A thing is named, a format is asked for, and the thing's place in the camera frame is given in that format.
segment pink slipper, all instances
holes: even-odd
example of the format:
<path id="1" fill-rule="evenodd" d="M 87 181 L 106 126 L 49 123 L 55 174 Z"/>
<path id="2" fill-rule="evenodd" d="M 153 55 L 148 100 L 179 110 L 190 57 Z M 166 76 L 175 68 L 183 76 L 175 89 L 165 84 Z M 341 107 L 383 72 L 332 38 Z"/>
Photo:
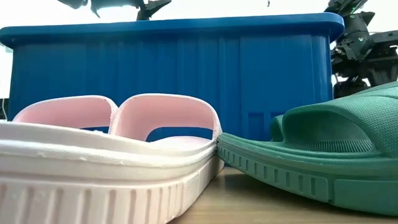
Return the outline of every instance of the pink slipper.
<path id="1" fill-rule="evenodd" d="M 80 128 L 108 126 L 109 134 Z M 145 142 L 160 127 L 213 130 Z M 119 109 L 102 96 L 48 100 L 0 123 L 0 223 L 167 223 L 223 167 L 215 110 L 180 95 L 143 94 Z"/>

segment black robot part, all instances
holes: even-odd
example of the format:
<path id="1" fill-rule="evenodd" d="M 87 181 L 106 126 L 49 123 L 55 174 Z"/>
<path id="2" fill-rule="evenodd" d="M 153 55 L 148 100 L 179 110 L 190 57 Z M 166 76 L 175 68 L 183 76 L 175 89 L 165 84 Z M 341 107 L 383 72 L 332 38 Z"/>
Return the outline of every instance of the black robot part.
<path id="1" fill-rule="evenodd" d="M 334 87 L 335 98 L 350 95 L 371 86 L 397 81 L 398 78 L 398 30 L 370 34 L 368 25 L 374 12 L 355 13 L 368 0 L 332 0 L 325 12 L 343 17 L 344 34 L 336 40 L 331 51 L 333 74 L 347 78 Z"/>
<path id="2" fill-rule="evenodd" d="M 70 6 L 72 9 L 78 9 L 88 4 L 88 0 L 58 0 L 61 3 Z M 91 0 L 91 11 L 98 17 L 97 13 L 99 9 L 106 7 L 118 7 L 118 6 L 132 6 L 136 9 L 140 9 L 137 15 L 138 21 L 149 20 L 159 9 L 166 6 L 172 0 L 158 0 L 148 1 L 145 4 L 144 0 Z"/>

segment ridged sole edge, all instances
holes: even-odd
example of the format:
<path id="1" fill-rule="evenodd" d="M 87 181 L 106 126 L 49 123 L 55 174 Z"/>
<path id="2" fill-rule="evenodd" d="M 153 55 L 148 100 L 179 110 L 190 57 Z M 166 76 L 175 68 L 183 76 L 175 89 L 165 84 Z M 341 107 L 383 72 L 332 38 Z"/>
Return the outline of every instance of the ridged sole edge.
<path id="1" fill-rule="evenodd" d="M 213 156 L 180 180 L 152 185 L 56 182 L 0 173 L 0 223 L 167 223 L 195 202 L 223 165 Z"/>
<path id="2" fill-rule="evenodd" d="M 397 180 L 309 174 L 240 155 L 221 142 L 218 143 L 218 155 L 231 167 L 288 192 L 336 207 L 398 216 Z"/>

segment pink slipper strap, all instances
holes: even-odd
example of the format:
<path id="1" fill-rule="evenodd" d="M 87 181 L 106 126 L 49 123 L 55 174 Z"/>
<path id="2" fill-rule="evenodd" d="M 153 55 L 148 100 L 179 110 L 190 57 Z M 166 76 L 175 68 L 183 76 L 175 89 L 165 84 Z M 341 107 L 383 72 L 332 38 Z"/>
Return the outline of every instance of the pink slipper strap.
<path id="1" fill-rule="evenodd" d="M 118 106 L 104 96 L 73 96 L 34 103 L 13 121 L 78 129 L 105 127 L 117 110 Z"/>
<path id="2" fill-rule="evenodd" d="M 130 97 L 116 113 L 109 133 L 145 141 L 157 128 L 187 127 L 213 130 L 213 139 L 221 134 L 214 108 L 191 96 L 141 94 Z"/>

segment cable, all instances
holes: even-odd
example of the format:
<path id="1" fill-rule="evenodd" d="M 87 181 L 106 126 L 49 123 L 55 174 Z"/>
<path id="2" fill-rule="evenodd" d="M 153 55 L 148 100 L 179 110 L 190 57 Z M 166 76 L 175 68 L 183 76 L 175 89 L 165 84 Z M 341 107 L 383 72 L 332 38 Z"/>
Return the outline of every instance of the cable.
<path id="1" fill-rule="evenodd" d="M 334 76 L 335 76 L 335 79 L 336 79 L 336 84 L 337 83 L 339 83 L 339 81 L 338 81 L 338 77 L 337 77 L 337 74 L 333 74 Z"/>
<path id="2" fill-rule="evenodd" d="M 1 109 L 2 109 L 2 113 L 4 114 L 4 118 L 6 119 L 6 121 L 8 121 L 8 118 L 7 118 L 7 113 L 6 113 L 6 110 L 4 109 L 4 102 L 6 101 L 6 99 L 2 99 L 2 102 L 1 102 Z"/>

